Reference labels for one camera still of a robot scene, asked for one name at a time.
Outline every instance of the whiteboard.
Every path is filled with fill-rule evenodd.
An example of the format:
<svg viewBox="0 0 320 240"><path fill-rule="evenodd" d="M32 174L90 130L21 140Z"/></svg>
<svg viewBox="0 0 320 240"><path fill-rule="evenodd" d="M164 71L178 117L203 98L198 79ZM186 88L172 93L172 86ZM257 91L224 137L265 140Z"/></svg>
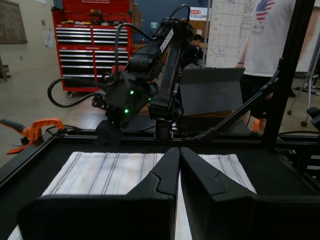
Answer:
<svg viewBox="0 0 320 240"><path fill-rule="evenodd" d="M234 68L250 35L252 12L256 0L213 0L206 66L208 68ZM320 7L320 0L315 6ZM320 19L313 39L297 66L297 72L309 71L320 33Z"/></svg>

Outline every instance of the black cable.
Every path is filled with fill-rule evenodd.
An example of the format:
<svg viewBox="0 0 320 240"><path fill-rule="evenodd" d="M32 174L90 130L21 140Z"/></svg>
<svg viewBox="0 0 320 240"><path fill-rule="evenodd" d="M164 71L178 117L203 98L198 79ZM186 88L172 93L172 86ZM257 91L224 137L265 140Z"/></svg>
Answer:
<svg viewBox="0 0 320 240"><path fill-rule="evenodd" d="M148 130L150 130L150 129L153 129L153 128L155 128L155 127L156 127L156 125L150 126L150 127L147 127L147 128L145 128L145 129L141 129L141 130L127 131L126 133L142 133L142 132L148 131Z"/></svg>
<svg viewBox="0 0 320 240"><path fill-rule="evenodd" d="M248 121L248 123L246 124L247 127L249 126L250 120L251 120L251 113L250 113L249 121Z"/></svg>
<svg viewBox="0 0 320 240"><path fill-rule="evenodd" d="M50 133L52 136L55 136L56 133L53 133L52 131L50 131L51 129L55 129L57 128L56 126L51 126L51 127L48 127L45 131L47 133ZM73 130L77 130L77 131L81 131L83 130L82 128L80 127L77 127L77 126L72 126L72 125L64 125L64 129L73 129Z"/></svg>
<svg viewBox="0 0 320 240"><path fill-rule="evenodd" d="M148 131L148 130L150 130L150 129L153 129L153 128L155 128L155 127L156 127L156 125L151 126L151 127L148 127L148 128L145 128L145 129L142 129L142 130L139 130L139 131L137 131L137 132L138 132L138 133L142 133L142 132Z"/></svg>
<svg viewBox="0 0 320 240"><path fill-rule="evenodd" d="M103 80L106 80L106 76L109 76L109 79L111 79L112 78L112 73L111 72L105 72L104 74L102 74L102 79Z"/></svg>
<svg viewBox="0 0 320 240"><path fill-rule="evenodd" d="M124 28L125 26L128 26L130 28L133 28L134 30L136 30L137 32L139 32L140 34L142 34L143 36L145 36L147 39L151 40L151 41L154 41L156 40L157 38L153 38L153 37L150 37L148 36L147 34L145 34L143 31L141 31L139 28L137 28L136 26L132 25L131 23L128 23L128 22L125 22L125 23L122 23L119 27L118 27L118 30L116 31L116 34L115 34L115 44L114 44L114 47L115 47L115 72L114 72L114 75L115 75L115 79L117 80L118 77L119 77L119 63L118 63L118 47L119 47L119 36L120 36L120 33L121 33L121 29Z"/></svg>
<svg viewBox="0 0 320 240"><path fill-rule="evenodd" d="M287 132L279 133L279 135L288 135L288 134L317 134L317 135L320 135L320 132L318 132L318 131L287 131Z"/></svg>
<svg viewBox="0 0 320 240"><path fill-rule="evenodd" d="M62 82L62 81L72 81L72 82L77 82L77 83L83 83L83 84L88 84L88 85L93 85L93 86L98 86L100 88L108 88L108 87L111 87L115 82L111 82L111 83L107 83L107 84L104 84L104 83L100 83L100 82L95 82L95 81L88 81L88 80L84 80L84 79L79 79L79 78L59 78L55 81L53 81L50 86L48 87L48 90L47 90L47 95L49 97L49 100L54 104L56 105L57 107L60 107L60 108L71 108L71 107L74 107L80 103L82 103L84 100L87 100L88 98L91 98L91 97L94 97L94 96L101 96L100 93L97 93L97 92L93 92L93 93L90 93L82 98L80 98L78 101L75 101L69 105L62 105L58 102L56 102L54 100L54 98L52 97L52 90L54 88L55 85L57 85L58 83Z"/></svg>
<svg viewBox="0 0 320 240"><path fill-rule="evenodd" d="M181 108L181 115L179 116L179 118L183 117L183 115L185 114L185 109L184 107L182 106L182 104L178 101L178 99L176 98L176 96L173 96L174 100L178 103L178 105L180 106Z"/></svg>
<svg viewBox="0 0 320 240"><path fill-rule="evenodd" d="M203 134L203 132L199 132L199 131L190 131L184 127L180 127L180 126L174 126L173 128L177 128L177 129L172 129L172 131L174 132L179 132L179 130L183 130L185 132L180 132L182 134Z"/></svg>
<svg viewBox="0 0 320 240"><path fill-rule="evenodd" d="M168 19L168 23L170 22L170 20L172 19L172 17L176 14L176 12L178 12L179 10L181 10L181 9L183 9L183 8L188 8L188 9L189 9L189 11L188 11L188 17L187 17L187 20L186 20L186 22L188 23L189 20L190 20L191 8L190 8L190 6L187 5L187 4L183 4L183 5L181 5L180 7L178 7L176 10L173 11L173 12L171 13L169 19Z"/></svg>

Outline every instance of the person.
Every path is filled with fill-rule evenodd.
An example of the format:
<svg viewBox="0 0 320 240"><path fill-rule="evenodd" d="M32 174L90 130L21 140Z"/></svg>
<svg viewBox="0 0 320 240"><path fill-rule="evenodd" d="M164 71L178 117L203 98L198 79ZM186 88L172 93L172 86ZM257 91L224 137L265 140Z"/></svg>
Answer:
<svg viewBox="0 0 320 240"><path fill-rule="evenodd" d="M203 40L204 38L199 34L192 37L189 47L182 54L181 69L184 69L190 64L196 65L196 60L203 57L204 52L201 49Z"/></svg>
<svg viewBox="0 0 320 240"><path fill-rule="evenodd" d="M249 38L239 59L237 68L245 68L240 80L243 103L258 93L278 69L282 57L296 0L257 0L252 12ZM313 37L318 12L312 14L302 53ZM251 109L251 116L260 120L263 133L271 112L273 93ZM242 120L247 123L248 116Z"/></svg>

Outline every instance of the red sign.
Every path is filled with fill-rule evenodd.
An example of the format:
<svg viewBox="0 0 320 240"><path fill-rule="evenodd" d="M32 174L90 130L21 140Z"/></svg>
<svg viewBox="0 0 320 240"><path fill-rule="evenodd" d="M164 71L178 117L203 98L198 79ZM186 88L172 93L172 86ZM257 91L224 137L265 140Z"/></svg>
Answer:
<svg viewBox="0 0 320 240"><path fill-rule="evenodd" d="M191 10L191 14L201 14L200 10Z"/></svg>
<svg viewBox="0 0 320 240"><path fill-rule="evenodd" d="M109 4L110 0L82 0L83 3Z"/></svg>

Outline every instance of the american flag print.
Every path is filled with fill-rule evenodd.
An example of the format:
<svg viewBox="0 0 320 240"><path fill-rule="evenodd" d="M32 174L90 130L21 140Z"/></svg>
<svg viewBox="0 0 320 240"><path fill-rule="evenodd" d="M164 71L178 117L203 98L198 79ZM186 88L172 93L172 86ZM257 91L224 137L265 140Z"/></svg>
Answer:
<svg viewBox="0 0 320 240"><path fill-rule="evenodd" d="M256 7L256 19L260 21L260 24L265 20L266 15L275 3L275 0L260 0Z"/></svg>

